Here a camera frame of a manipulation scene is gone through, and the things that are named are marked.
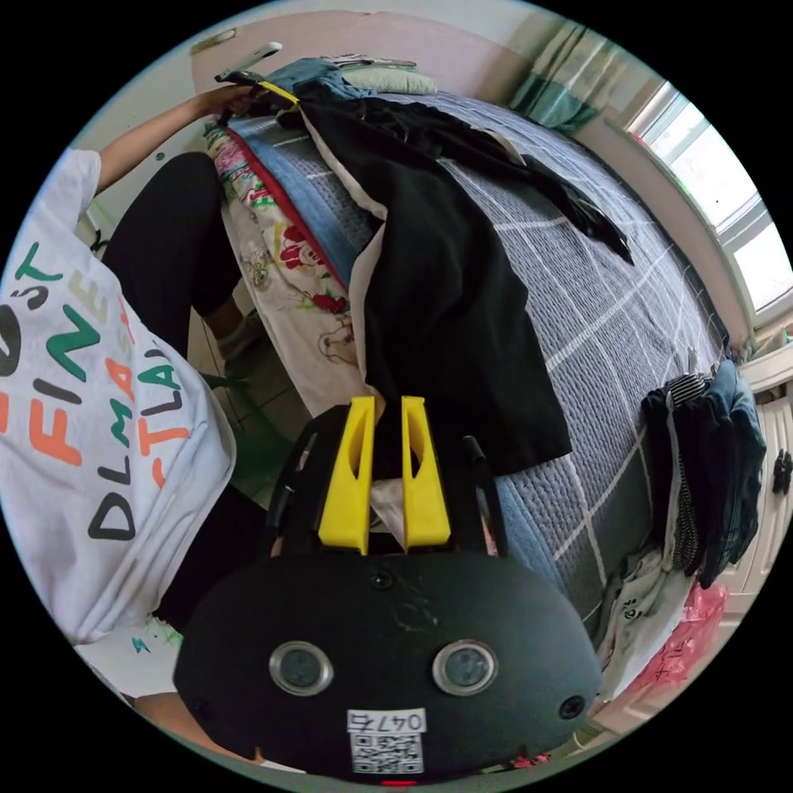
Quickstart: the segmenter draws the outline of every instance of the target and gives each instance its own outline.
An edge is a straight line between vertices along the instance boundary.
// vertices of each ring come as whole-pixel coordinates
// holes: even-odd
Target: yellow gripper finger
[[[268,91],[272,91],[273,93],[276,93],[279,97],[288,99],[292,103],[292,109],[294,109],[300,104],[300,100],[297,97],[293,96],[289,91],[284,91],[283,88],[279,88],[277,85],[268,83],[267,80],[260,80],[259,85],[262,88],[266,88]]]
[[[413,476],[411,452],[418,460]],[[419,396],[402,398],[402,485],[404,487],[405,550],[445,545],[451,536],[440,485],[430,423]]]
[[[373,450],[374,397],[357,396],[349,406],[320,521],[320,542],[328,548],[356,548],[364,556],[368,551]]]

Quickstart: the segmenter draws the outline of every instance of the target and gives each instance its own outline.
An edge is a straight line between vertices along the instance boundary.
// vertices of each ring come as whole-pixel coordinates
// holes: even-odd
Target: green curtain
[[[613,41],[565,22],[510,102],[522,116],[575,135],[605,107],[628,65]]]

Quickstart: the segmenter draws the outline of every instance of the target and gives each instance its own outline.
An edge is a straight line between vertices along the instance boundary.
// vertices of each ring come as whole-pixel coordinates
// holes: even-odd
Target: plaid pattern
[[[592,631],[609,575],[650,531],[640,403],[686,371],[689,348],[700,365],[721,360],[726,331],[691,263],[635,193],[594,155],[485,102],[444,93],[421,102],[499,132],[579,187],[629,237],[634,267],[579,234],[539,194],[527,203],[470,169],[444,162],[491,219],[529,290],[526,310],[572,438],[567,457],[500,480],[502,500],[509,495],[525,517],[507,516],[513,554],[532,567],[532,553],[525,550],[532,545],[522,538],[539,529],[567,596]],[[244,126],[245,138],[255,135],[277,147],[300,171],[305,189],[316,191],[356,249],[368,243],[366,213],[328,171],[308,135],[271,119],[247,120]],[[464,349],[457,352],[465,355]]]

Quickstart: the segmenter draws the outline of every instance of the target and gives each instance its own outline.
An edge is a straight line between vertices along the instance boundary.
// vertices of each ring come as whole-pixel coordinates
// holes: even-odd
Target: bed
[[[500,133],[577,185],[629,238],[632,268],[576,232],[539,194],[535,202],[518,200],[444,162],[487,213],[528,288],[526,310],[572,439],[568,456],[499,480],[510,549],[565,592],[593,635],[609,577],[650,532],[640,402],[669,378],[718,363],[724,324],[691,263],[631,189],[581,145],[471,98],[387,98],[418,99]],[[307,135],[268,118],[236,120],[230,129],[206,132],[226,190],[230,237],[284,367],[318,415],[366,387],[344,277],[317,253],[325,245],[316,241],[361,250],[371,227]],[[267,169],[255,156],[265,151],[277,155],[264,158]],[[310,222],[298,205],[316,209]],[[383,483],[373,506],[398,537],[399,483]]]

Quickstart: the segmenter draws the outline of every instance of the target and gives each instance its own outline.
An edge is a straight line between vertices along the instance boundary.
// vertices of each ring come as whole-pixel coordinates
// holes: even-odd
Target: hand
[[[248,111],[251,105],[251,92],[254,86],[224,85],[196,97],[198,112],[201,116],[221,116],[226,109],[235,115]]]

